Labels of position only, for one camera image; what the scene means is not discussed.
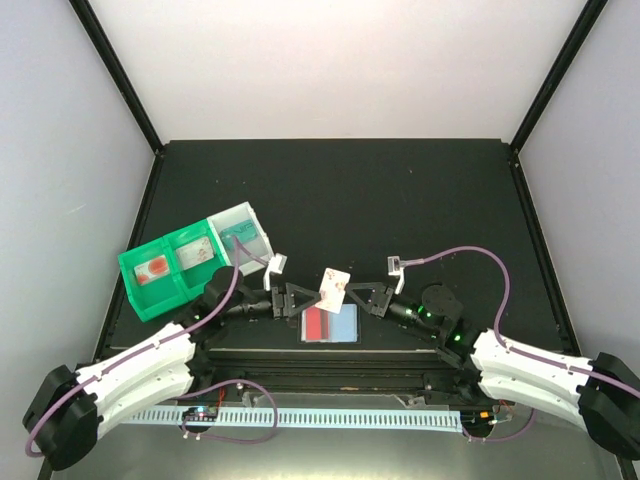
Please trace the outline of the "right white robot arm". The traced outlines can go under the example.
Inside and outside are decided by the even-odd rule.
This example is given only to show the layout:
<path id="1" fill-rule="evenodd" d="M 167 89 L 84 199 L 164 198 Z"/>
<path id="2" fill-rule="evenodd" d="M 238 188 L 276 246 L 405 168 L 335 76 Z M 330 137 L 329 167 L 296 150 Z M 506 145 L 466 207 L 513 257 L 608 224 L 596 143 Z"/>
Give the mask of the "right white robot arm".
<path id="1" fill-rule="evenodd" d="M 371 316 L 406 326 L 433 345 L 439 358 L 461 371 L 457 396 L 519 403 L 587 432 L 608 452 L 639 458 L 639 378 L 618 357 L 594 359 L 536 348 L 463 319 L 462 304 L 442 284 L 417 301 L 380 282 L 350 284 L 347 296 Z"/>

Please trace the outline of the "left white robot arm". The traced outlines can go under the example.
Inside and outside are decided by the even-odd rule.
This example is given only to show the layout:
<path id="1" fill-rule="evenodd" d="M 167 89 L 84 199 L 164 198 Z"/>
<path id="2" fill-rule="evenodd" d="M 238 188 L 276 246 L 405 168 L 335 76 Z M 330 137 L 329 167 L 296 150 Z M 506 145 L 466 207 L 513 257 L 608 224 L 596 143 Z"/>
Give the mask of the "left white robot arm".
<path id="1" fill-rule="evenodd" d="M 134 414 L 168 400 L 202 399 L 233 384 L 215 382 L 208 356 L 227 321 L 288 319 L 320 298 L 291 283 L 252 290 L 238 268 L 217 270 L 202 294 L 156 334 L 104 361 L 51 370 L 22 420 L 26 455 L 64 470 Z"/>

